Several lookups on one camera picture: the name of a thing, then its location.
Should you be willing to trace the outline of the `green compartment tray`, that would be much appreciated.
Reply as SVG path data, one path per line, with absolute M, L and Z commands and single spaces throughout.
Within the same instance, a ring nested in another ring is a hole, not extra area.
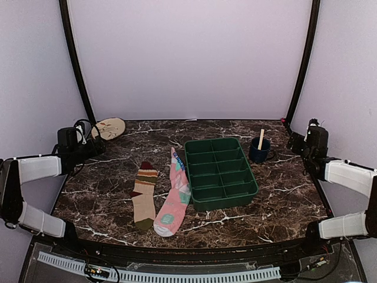
M 237 139 L 191 140 L 184 151 L 196 211 L 245 206 L 258 194 L 259 186 Z

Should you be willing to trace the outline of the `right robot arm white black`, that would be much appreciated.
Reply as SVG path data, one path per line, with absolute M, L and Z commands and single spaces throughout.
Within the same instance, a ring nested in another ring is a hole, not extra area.
M 304 161 L 306 173 L 318 180 L 341 185 L 366 196 L 365 211 L 308 224 L 300 250 L 314 255 L 333 238 L 376 238 L 376 169 L 328 156 L 328 131 L 311 119 L 303 136 L 291 133 L 287 148 Z

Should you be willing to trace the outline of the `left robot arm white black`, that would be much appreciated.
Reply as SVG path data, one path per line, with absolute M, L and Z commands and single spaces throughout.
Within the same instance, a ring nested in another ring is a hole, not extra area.
M 9 229 L 20 226 L 36 235 L 61 238 L 61 249 L 70 257 L 78 257 L 83 244 L 76 239 L 74 224 L 27 204 L 21 186 L 72 173 L 76 166 L 104 153 L 105 143 L 100 133 L 87 137 L 80 124 L 59 129 L 57 138 L 51 154 L 1 160 L 1 219 Z

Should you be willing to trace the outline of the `pink patterned sock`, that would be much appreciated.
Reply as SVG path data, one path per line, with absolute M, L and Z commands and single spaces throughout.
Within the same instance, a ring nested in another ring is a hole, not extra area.
M 164 238 L 173 236 L 179 230 L 191 199 L 186 168 L 173 147 L 169 177 L 171 189 L 153 223 L 154 231 Z

